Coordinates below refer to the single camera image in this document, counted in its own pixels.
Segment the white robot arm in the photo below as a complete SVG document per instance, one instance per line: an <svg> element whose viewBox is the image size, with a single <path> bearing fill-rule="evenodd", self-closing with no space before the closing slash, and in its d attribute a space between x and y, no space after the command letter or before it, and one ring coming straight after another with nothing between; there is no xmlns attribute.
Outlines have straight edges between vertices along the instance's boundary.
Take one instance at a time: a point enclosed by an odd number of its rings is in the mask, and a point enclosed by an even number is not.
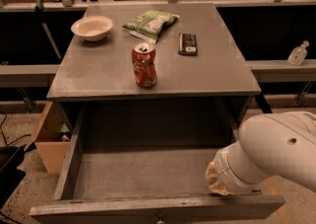
<svg viewBox="0 0 316 224"><path fill-rule="evenodd" d="M208 189L221 195L248 193L272 176L316 191L316 114L250 117L237 141L219 149L205 171Z"/></svg>

